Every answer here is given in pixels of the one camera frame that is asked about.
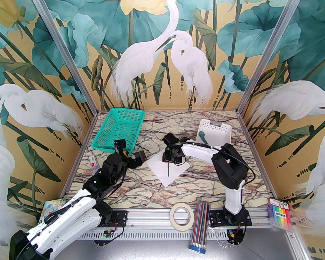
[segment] colorful marker set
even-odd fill
[[[191,250],[195,250],[202,254],[206,254],[209,209],[209,203],[200,200],[197,202],[193,235],[189,245]]]
[[[290,211],[287,203],[269,198],[268,210],[271,225],[291,231]]]

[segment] small box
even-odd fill
[[[46,201],[45,204],[43,205],[41,217],[40,220],[38,221],[38,224],[42,223],[49,214],[63,207],[66,204],[66,202],[67,200],[64,198]]]
[[[289,205],[285,202],[268,198],[268,210],[271,225],[291,231],[291,220]]]

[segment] white basket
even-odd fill
[[[204,139],[211,146],[223,146],[231,144],[232,126],[223,122],[201,119],[199,130],[197,131],[196,142],[204,143],[199,132],[204,132]]]

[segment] gray floor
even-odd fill
[[[188,249],[188,241],[114,241],[97,248],[92,241],[75,241],[56,260],[290,260],[292,254],[286,234],[280,229],[247,229],[241,246],[222,248],[208,241],[206,255]]]

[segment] paper sheet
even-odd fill
[[[183,172],[187,170],[190,165],[185,162],[183,165],[176,166],[170,163],[169,177],[167,176],[167,163],[163,162],[163,153],[165,150],[160,151],[154,157],[147,160],[147,164],[150,169],[155,173],[160,182],[167,187],[170,185],[177,177],[179,177]]]

